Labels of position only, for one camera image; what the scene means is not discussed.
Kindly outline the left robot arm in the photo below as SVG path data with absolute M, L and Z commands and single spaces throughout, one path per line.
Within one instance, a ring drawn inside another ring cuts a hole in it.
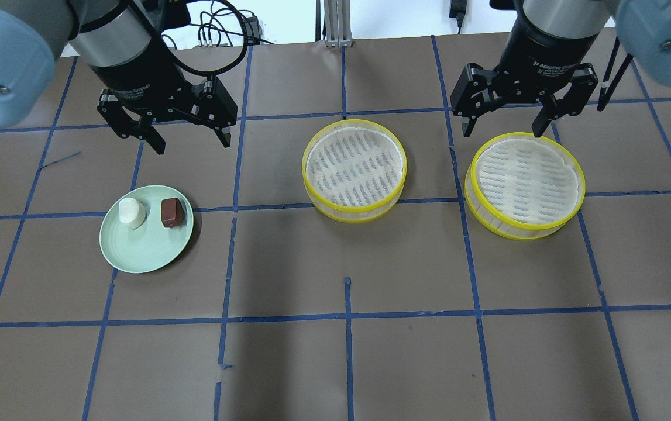
M 190 21 L 186 1 L 0 1 L 0 128 L 28 116 L 70 45 L 104 83 L 97 111 L 117 136 L 163 154 L 154 123 L 189 122 L 229 147 L 238 106 L 219 76 L 246 48 L 220 68 L 189 67 L 161 33 Z

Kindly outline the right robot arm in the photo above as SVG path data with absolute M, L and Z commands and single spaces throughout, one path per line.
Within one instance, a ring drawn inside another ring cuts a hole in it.
M 464 137 L 478 118 L 508 105 L 540 104 L 534 136 L 552 122 L 582 113 L 599 94 L 603 110 L 633 61 L 671 87 L 671 1 L 491 1 L 514 11 L 498 64 L 468 63 L 450 95 Z

